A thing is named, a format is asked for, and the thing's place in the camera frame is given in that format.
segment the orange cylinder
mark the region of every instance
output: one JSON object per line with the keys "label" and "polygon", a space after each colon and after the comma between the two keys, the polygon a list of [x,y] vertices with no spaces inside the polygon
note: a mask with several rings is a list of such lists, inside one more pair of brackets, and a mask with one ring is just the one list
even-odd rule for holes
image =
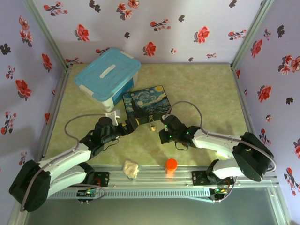
{"label": "orange cylinder", "polygon": [[168,159],[165,164],[165,172],[174,173],[176,168],[177,168],[177,161],[173,158]]}

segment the painted box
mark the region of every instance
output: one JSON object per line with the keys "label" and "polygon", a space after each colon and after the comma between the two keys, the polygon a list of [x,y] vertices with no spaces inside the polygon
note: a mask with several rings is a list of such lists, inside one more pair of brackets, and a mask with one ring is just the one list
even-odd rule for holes
{"label": "painted box", "polygon": [[171,107],[163,86],[156,86],[123,94],[128,118],[136,118],[140,125],[159,120]]}

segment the small lock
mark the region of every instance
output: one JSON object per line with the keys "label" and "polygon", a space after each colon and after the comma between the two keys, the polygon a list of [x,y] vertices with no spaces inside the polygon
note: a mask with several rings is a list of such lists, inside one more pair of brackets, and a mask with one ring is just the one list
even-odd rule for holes
{"label": "small lock", "polygon": [[153,122],[154,122],[153,116],[149,116],[150,130],[156,131],[156,126],[152,124]]}

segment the blue plastic box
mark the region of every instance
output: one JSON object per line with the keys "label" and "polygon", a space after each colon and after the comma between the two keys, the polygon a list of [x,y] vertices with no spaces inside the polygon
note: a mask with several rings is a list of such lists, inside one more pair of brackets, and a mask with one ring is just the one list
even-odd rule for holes
{"label": "blue plastic box", "polygon": [[137,83],[141,63],[118,49],[111,48],[89,64],[75,78],[75,84],[100,107],[110,112]]}

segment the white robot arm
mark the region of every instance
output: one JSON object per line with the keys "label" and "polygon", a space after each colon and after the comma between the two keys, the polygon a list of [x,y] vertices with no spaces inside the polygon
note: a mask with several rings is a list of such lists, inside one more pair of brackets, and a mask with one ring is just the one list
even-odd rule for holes
{"label": "white robot arm", "polygon": [[174,115],[163,116],[161,121],[165,125],[165,129],[159,132],[162,144],[174,141],[176,148],[177,143],[181,143],[186,147],[185,150],[188,147],[206,148],[228,158],[216,159],[210,164],[204,179],[213,184],[218,184],[227,177],[242,175],[261,181],[265,173],[270,171],[270,164],[275,165],[273,154],[252,133],[246,132],[240,137],[210,133],[201,127],[186,127]]}
{"label": "white robot arm", "polygon": [[101,117],[94,130],[64,153],[40,162],[26,162],[9,189],[21,204],[21,210],[34,211],[52,194],[71,185],[91,184],[94,169],[85,162],[106,150],[106,143],[128,135],[138,127],[136,119],[117,124],[117,117],[115,112]]}

